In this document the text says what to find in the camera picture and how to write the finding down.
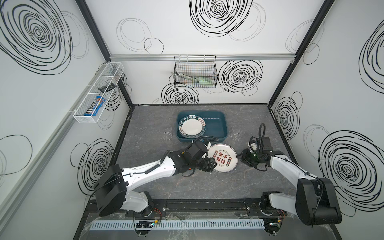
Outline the green rimmed white plate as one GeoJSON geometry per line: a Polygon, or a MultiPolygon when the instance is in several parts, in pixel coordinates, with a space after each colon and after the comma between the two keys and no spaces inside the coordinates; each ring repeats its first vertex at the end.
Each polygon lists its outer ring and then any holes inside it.
{"type": "Polygon", "coordinates": [[[178,123],[178,131],[184,138],[197,138],[206,131],[205,120],[198,115],[188,115],[178,123]]]}

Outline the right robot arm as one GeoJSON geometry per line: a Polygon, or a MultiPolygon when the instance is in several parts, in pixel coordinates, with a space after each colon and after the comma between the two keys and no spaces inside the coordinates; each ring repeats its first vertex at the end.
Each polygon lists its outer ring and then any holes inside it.
{"type": "Polygon", "coordinates": [[[264,164],[282,174],[296,188],[295,196],[277,191],[263,192],[260,210],[266,216],[274,212],[291,213],[307,225],[329,225],[342,222],[342,213],[333,183],[299,167],[281,151],[275,151],[269,138],[252,137],[249,147],[237,155],[247,166],[257,169],[264,164]]]}

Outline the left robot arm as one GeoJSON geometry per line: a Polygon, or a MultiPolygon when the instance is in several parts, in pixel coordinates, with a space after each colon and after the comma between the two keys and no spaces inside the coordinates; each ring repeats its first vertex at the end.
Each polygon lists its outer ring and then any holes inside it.
{"type": "Polygon", "coordinates": [[[208,156],[212,144],[207,140],[194,140],[186,148],[166,151],[162,158],[133,168],[109,167],[94,185],[99,216],[105,217],[118,210],[133,211],[148,216],[154,208],[147,191],[135,192],[138,187],[162,178],[169,178],[188,171],[211,173],[217,166],[208,156]]]}

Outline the teal plastic bin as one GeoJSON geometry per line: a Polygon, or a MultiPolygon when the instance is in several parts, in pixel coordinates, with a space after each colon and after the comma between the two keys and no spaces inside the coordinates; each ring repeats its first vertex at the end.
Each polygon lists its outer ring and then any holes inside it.
{"type": "Polygon", "coordinates": [[[228,136],[226,118],[220,111],[181,111],[176,123],[176,136],[180,142],[206,136],[216,137],[222,142],[228,136]]]}

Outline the clear glass right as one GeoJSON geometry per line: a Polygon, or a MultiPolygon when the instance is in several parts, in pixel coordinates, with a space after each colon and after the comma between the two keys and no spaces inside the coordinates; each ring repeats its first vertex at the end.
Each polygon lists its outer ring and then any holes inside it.
{"type": "Polygon", "coordinates": [[[231,134],[232,140],[235,142],[240,141],[242,135],[243,135],[243,127],[240,125],[233,126],[232,134],[231,134]]]}

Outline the clear glass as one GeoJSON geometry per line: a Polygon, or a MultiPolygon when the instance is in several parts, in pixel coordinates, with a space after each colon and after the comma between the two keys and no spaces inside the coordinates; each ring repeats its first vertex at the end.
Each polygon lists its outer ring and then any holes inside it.
{"type": "Polygon", "coordinates": [[[173,137],[172,128],[164,128],[162,132],[163,132],[163,140],[169,141],[172,139],[173,137]]]}
{"type": "Polygon", "coordinates": [[[243,135],[243,127],[240,125],[233,126],[232,134],[231,134],[232,140],[235,142],[240,141],[242,135],[243,135]]]}

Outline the clear glass back left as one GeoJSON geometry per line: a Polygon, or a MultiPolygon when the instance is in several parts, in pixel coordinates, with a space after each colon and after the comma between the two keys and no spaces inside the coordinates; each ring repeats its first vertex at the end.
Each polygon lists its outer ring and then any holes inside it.
{"type": "Polygon", "coordinates": [[[173,137],[172,128],[164,128],[162,132],[163,132],[163,140],[169,141],[172,139],[173,137]]]}

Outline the green item in basket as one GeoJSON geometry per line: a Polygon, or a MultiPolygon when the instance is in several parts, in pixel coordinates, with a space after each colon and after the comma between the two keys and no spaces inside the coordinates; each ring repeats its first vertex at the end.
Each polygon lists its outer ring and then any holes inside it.
{"type": "Polygon", "coordinates": [[[199,83],[203,87],[213,87],[216,85],[215,78],[211,77],[199,77],[199,83]]]}

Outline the metal tongs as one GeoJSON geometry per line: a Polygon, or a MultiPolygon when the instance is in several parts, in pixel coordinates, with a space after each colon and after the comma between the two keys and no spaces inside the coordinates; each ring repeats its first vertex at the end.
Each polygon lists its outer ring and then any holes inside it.
{"type": "Polygon", "coordinates": [[[185,80],[189,80],[189,81],[192,81],[192,82],[195,82],[195,83],[199,83],[200,80],[197,78],[197,77],[192,77],[192,76],[188,76],[188,75],[185,75],[185,74],[178,74],[178,73],[174,73],[174,72],[171,72],[171,75],[173,75],[174,77],[181,77],[185,80]]]}

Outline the blue candy packet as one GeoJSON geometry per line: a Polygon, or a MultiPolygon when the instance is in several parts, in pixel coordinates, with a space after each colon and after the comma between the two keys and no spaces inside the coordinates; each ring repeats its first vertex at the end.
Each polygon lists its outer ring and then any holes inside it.
{"type": "Polygon", "coordinates": [[[103,97],[95,97],[89,108],[84,113],[84,116],[96,116],[99,109],[103,106],[105,103],[105,98],[103,97]]]}

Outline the black remote control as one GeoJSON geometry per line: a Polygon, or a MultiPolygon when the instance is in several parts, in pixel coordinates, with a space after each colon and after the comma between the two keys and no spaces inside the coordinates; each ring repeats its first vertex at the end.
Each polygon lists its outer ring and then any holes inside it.
{"type": "Polygon", "coordinates": [[[102,86],[100,88],[98,88],[98,90],[101,92],[101,93],[107,93],[109,91],[112,91],[113,89],[116,88],[116,85],[114,83],[110,83],[110,84],[107,84],[105,86],[102,86]]]}

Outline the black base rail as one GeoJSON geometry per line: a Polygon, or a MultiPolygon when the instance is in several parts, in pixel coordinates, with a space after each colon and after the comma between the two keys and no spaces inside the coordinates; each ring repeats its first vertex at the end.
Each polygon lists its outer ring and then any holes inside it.
{"type": "Polygon", "coordinates": [[[246,212],[248,216],[275,216],[278,211],[284,213],[290,212],[293,207],[293,214],[299,217],[319,217],[324,215],[326,207],[330,204],[325,197],[315,201],[305,202],[304,199],[296,203],[293,196],[280,195],[279,193],[264,192],[260,199],[173,199],[173,200],[153,200],[145,192],[149,202],[143,211],[137,213],[128,210],[126,207],[117,208],[115,202],[108,204],[111,209],[98,210],[96,200],[91,200],[85,210],[85,213],[96,213],[101,217],[115,213],[125,213],[127,217],[154,217],[166,216],[170,213],[194,213],[194,212],[246,212]]]}

